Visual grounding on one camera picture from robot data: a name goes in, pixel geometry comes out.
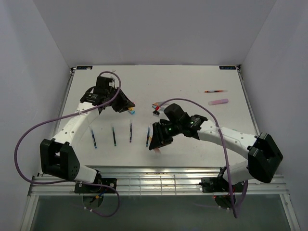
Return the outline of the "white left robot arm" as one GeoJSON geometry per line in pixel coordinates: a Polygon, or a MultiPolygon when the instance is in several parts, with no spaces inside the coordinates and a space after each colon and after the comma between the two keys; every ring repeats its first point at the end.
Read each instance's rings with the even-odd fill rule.
{"type": "Polygon", "coordinates": [[[41,168],[44,174],[67,181],[85,182],[91,192],[102,187],[98,171],[80,164],[74,151],[90,124],[102,110],[112,107],[115,112],[125,112],[135,104],[117,88],[99,90],[91,87],[80,99],[76,113],[51,140],[40,144],[41,168]]]}

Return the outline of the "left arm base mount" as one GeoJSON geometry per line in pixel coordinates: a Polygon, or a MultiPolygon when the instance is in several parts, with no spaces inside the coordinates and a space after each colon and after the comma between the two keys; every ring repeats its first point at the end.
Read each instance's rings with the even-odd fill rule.
{"type": "Polygon", "coordinates": [[[92,186],[82,183],[76,183],[74,193],[78,194],[101,194],[115,193],[117,186],[117,178],[102,178],[96,184],[100,186],[92,186]]]}

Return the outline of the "teal thin pen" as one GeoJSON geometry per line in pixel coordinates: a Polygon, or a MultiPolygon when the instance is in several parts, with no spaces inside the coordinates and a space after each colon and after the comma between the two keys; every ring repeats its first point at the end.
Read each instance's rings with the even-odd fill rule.
{"type": "Polygon", "coordinates": [[[148,129],[147,129],[146,147],[148,147],[148,145],[149,145],[150,130],[151,130],[151,123],[149,124],[148,129]]]}

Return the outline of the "orange pink highlighter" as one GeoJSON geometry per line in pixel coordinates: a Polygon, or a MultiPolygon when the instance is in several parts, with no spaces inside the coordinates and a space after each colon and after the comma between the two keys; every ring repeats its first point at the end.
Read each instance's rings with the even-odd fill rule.
{"type": "Polygon", "coordinates": [[[154,152],[155,152],[156,154],[161,154],[161,152],[160,152],[160,150],[159,150],[158,148],[155,148],[155,149],[154,149],[154,152]]]}

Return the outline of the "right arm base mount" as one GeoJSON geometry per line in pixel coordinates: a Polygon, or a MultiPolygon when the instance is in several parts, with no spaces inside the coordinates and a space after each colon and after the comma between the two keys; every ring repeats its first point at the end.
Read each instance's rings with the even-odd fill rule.
{"type": "MultiPolygon", "coordinates": [[[[206,193],[229,193],[229,183],[222,177],[201,178],[199,185],[202,187],[202,192],[206,193]]],[[[231,185],[233,193],[241,193],[244,190],[245,181],[231,185]]]]}

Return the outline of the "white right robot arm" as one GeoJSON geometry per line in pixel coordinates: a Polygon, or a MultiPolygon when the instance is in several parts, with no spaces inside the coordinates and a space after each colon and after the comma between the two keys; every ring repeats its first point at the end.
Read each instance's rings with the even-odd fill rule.
{"type": "Polygon", "coordinates": [[[229,191],[236,183],[250,179],[270,183],[283,159],[269,134],[256,136],[226,127],[218,128],[213,121],[200,115],[184,115],[180,119],[161,119],[153,123],[149,150],[171,144],[179,134],[220,145],[244,158],[244,161],[230,166],[217,179],[218,187],[223,191],[229,191]]]}

